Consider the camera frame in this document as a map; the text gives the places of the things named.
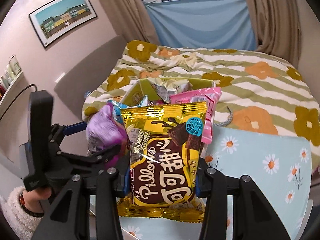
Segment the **person's left hand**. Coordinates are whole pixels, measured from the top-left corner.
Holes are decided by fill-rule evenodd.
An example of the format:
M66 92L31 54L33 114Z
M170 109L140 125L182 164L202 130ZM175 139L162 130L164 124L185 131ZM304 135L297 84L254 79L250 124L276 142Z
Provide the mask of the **person's left hand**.
M52 189L47 188L37 188L33 191L23 191L23 199L25 208L33 213L44 213L43 207L41 205L42 200L47 200L52 195Z

